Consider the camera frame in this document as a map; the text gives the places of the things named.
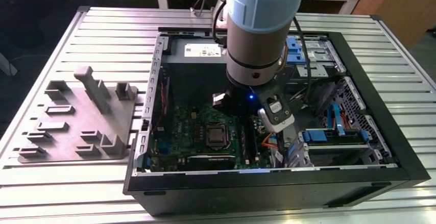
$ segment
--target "floor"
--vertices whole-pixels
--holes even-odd
[[[170,7],[186,9],[194,1],[173,0]],[[0,73],[0,137],[81,5],[157,8],[157,0],[0,0],[0,53],[18,70],[13,77]],[[425,34],[410,53],[436,80],[436,38],[430,33]]]

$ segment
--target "cable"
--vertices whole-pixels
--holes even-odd
[[[225,150],[230,147],[231,145],[231,141],[229,140],[229,144],[226,145],[226,147],[223,148]]]
[[[301,45],[302,45],[302,52],[303,52],[303,57],[305,57],[305,67],[306,67],[306,92],[305,92],[305,100],[307,100],[309,93],[310,93],[310,86],[311,86],[310,60],[307,58],[305,41],[303,41],[303,35],[302,35],[302,32],[301,32],[301,27],[299,27],[298,20],[297,20],[295,17],[293,17],[293,22],[294,22],[294,27],[295,27],[297,32],[298,32],[298,35],[299,35],[299,40],[301,40]]]
[[[326,82],[331,82],[337,78],[339,78],[339,76],[335,75],[335,76],[330,76],[330,77],[327,77],[325,79],[318,79],[311,83],[311,86],[317,86],[317,85],[321,85],[321,84],[323,84]],[[306,86],[293,94],[293,96],[289,98],[289,101],[291,101],[305,90],[306,90]]]
[[[285,50],[283,50],[283,55],[281,57],[281,65],[274,73],[279,73],[281,70],[285,68],[286,61],[287,61],[287,42],[285,41]]]
[[[342,121],[342,124],[343,124],[345,129],[350,129],[351,127],[350,127],[350,125],[349,125],[349,122],[347,122],[346,116],[341,113],[341,114],[339,114],[339,117],[341,117],[341,119],[343,120],[343,121]]]
[[[270,135],[271,135],[271,133],[269,133],[269,134],[266,135],[265,139],[263,139],[262,142],[261,142],[261,146],[266,146],[266,147],[271,147],[271,148],[277,149],[277,146],[275,146],[275,145],[266,143],[266,141],[267,141]]]
[[[203,2],[205,2],[205,0],[202,0],[202,2],[201,2],[201,7],[199,7],[199,14],[198,14],[198,17],[201,16],[201,13],[202,13]]]
[[[215,36],[215,22],[217,22],[217,18],[219,17],[219,13],[223,9],[225,3],[226,3],[226,1],[222,1],[222,4],[217,8],[214,18],[213,18],[213,23],[211,23],[211,38],[213,38],[214,42],[218,44],[219,44],[219,39]]]

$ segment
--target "green circuit board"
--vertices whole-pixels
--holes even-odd
[[[227,117],[210,106],[177,106],[173,112],[169,138],[158,138],[151,142],[154,171],[177,171],[187,155],[230,155],[235,158],[234,169],[269,168],[269,150],[259,148],[266,133],[257,117],[251,117],[254,140],[258,149],[253,160],[241,158],[237,117]],[[206,145],[207,126],[225,126],[226,146],[211,148]]]

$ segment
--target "label sticker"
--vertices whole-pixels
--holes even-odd
[[[186,44],[183,46],[185,57],[221,57],[218,44]]]
[[[306,52],[307,58],[314,58],[314,53],[307,51]]]
[[[278,159],[279,163],[282,163],[283,157],[282,157],[281,153],[278,153],[278,150],[274,151],[274,157]]]

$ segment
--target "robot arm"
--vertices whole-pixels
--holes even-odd
[[[270,132],[281,131],[293,123],[291,111],[273,78],[299,1],[226,0],[229,85],[225,94],[213,97],[213,107],[238,116],[257,112]]]

